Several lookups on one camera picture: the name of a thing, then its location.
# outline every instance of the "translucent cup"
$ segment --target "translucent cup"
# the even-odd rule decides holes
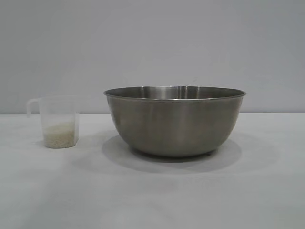
[[[27,102],[27,116],[31,104],[38,102],[44,145],[48,148],[75,146],[79,138],[79,111],[76,96],[51,96]]]

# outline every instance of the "cup handle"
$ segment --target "cup handle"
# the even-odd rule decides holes
[[[29,118],[31,116],[31,104],[33,102],[38,102],[39,99],[30,99],[28,102],[27,102],[27,117]]]

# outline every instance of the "table surface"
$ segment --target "table surface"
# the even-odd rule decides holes
[[[0,115],[1,229],[304,229],[305,114],[240,114],[210,156],[132,152],[109,114],[75,147],[43,146],[38,115]]]

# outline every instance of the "metal bowl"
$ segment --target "metal bowl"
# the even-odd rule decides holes
[[[228,138],[245,92],[161,86],[104,94],[117,131],[132,148],[158,156],[194,156],[215,150]]]

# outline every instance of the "bowl rim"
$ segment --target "bowl rim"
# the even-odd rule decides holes
[[[152,98],[135,98],[135,97],[126,97],[126,96],[119,96],[119,95],[113,95],[109,94],[113,90],[118,90],[118,89],[131,89],[131,88],[147,88],[147,87],[152,87],[152,88],[162,88],[162,87],[196,87],[196,88],[209,88],[209,89],[224,89],[224,90],[232,90],[239,92],[240,94],[238,95],[233,95],[233,96],[227,96],[227,97],[216,97],[216,98],[203,98],[203,99],[152,99]],[[104,95],[107,97],[112,97],[112,98],[119,98],[119,99],[124,99],[124,100],[133,100],[133,101],[158,101],[158,102],[189,102],[189,101],[210,101],[210,100],[223,100],[223,99],[232,99],[232,98],[238,98],[238,97],[243,97],[246,95],[245,91],[239,90],[239,89],[233,89],[233,88],[225,88],[225,87],[206,87],[206,86],[135,86],[135,87],[119,87],[119,88],[112,88],[109,90],[104,91]]]

